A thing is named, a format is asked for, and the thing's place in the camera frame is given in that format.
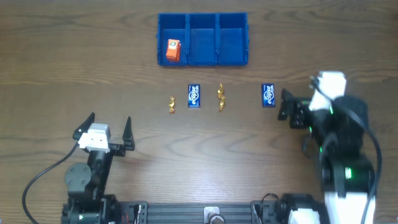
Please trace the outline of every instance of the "wooden table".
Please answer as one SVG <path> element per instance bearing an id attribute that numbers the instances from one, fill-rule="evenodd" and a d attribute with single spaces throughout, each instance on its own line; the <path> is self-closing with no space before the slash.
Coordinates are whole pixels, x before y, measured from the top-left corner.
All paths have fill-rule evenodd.
<path id="1" fill-rule="evenodd" d="M 245 67 L 157 64 L 159 12 L 246 11 Z M 73 130 L 92 112 L 122 142 L 128 116 L 137 150 L 115 157 L 107 193 L 148 202 L 250 202 L 265 193 L 313 194 L 305 131 L 277 120 L 280 91 L 311 96 L 311 75 L 341 70 L 347 92 L 369 104 L 384 159 L 378 222 L 398 214 L 398 4 L 396 1 L 4 0 L 0 1 L 0 219 L 28 223 L 28 181 L 62 158 Z M 226 108 L 218 112 L 218 83 Z M 277 108 L 261 107 L 261 83 L 275 83 Z M 187 85 L 201 84 L 199 110 Z M 169 114 L 169 96 L 176 113 Z M 369 138 L 364 150 L 372 161 Z M 64 173 L 85 162 L 77 150 L 41 177 L 27 203 L 40 223 L 59 223 Z"/>

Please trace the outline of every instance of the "gold wrapped candy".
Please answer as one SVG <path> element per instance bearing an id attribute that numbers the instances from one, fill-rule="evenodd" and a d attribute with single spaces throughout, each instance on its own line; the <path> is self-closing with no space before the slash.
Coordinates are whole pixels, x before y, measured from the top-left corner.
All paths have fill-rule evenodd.
<path id="1" fill-rule="evenodd" d="M 222 83 L 220 83 L 220 88 L 217 90 L 217 98 L 220 99 L 219 103 L 220 109 L 218 111 L 221 112 L 225 107 L 225 96 L 224 96 L 224 88 Z"/>
<path id="2" fill-rule="evenodd" d="M 174 110 L 174 106 L 175 106 L 175 97 L 174 96 L 170 96 L 170 103 L 169 103 L 169 113 L 170 114 L 174 114 L 175 110 Z"/>

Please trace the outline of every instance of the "orange and white package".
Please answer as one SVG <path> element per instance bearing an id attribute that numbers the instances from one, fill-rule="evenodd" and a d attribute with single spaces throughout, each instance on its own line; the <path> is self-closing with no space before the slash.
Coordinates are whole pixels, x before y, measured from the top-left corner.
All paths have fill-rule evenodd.
<path id="1" fill-rule="evenodd" d="M 179 40 L 169 39 L 167 44 L 166 58 L 171 62 L 180 61 L 181 44 Z"/>

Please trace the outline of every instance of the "blue tray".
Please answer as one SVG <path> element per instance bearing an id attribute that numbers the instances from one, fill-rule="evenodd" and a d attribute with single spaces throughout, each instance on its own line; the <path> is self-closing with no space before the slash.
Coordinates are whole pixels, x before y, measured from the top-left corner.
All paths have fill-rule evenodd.
<path id="1" fill-rule="evenodd" d="M 181 43 L 179 62 L 169 62 L 166 58 L 169 39 Z M 248 58 L 247 13 L 159 13 L 159 65 L 246 65 Z"/>

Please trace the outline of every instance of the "green light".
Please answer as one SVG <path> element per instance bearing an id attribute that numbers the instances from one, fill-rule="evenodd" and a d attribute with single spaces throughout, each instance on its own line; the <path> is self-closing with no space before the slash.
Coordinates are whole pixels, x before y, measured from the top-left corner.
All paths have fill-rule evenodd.
<path id="1" fill-rule="evenodd" d="M 352 178 L 353 174 L 351 172 L 351 168 L 346 167 L 346 179 Z"/>

